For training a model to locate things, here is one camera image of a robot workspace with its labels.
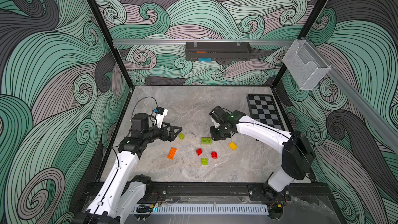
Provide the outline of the large lime 2x4 brick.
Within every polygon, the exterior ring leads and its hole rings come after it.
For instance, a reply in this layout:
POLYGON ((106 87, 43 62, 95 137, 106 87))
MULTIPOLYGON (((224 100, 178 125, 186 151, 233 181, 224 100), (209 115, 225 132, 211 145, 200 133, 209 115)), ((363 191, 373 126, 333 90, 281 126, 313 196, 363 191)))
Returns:
POLYGON ((211 138, 201 138, 201 144, 212 144, 211 138))

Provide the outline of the yellow brick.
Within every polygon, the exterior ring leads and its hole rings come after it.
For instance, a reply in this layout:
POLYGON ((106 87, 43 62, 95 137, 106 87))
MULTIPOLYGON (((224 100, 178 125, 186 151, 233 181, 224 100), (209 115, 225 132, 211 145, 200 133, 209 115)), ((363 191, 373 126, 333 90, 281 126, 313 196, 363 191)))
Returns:
POLYGON ((229 147, 230 147, 232 150, 235 150, 235 149, 237 148, 237 145, 236 145, 235 143, 231 142, 231 143, 229 143, 229 147))

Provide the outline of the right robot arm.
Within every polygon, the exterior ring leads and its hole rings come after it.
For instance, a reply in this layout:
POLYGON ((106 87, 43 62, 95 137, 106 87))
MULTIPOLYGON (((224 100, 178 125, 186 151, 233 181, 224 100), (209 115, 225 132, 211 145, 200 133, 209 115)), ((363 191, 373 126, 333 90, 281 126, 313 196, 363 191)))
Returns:
POLYGON ((300 131, 288 132, 260 123, 240 111, 228 112, 217 106, 209 116, 213 141, 226 140, 239 133, 260 141, 282 155, 282 164, 263 186, 265 197, 277 196, 295 180, 303 180, 311 169, 315 153, 306 136, 300 131))

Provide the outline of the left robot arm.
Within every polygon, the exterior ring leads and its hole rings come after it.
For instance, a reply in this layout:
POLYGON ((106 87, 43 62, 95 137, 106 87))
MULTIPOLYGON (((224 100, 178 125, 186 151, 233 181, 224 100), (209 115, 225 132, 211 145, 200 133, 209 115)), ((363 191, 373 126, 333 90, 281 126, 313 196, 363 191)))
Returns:
POLYGON ((157 107, 155 115, 133 115, 128 135, 118 145, 116 160, 103 186, 74 224, 123 224, 137 203, 149 192, 151 179, 143 175, 127 181, 147 145, 155 140, 174 141, 182 131, 163 121, 168 110, 157 107))

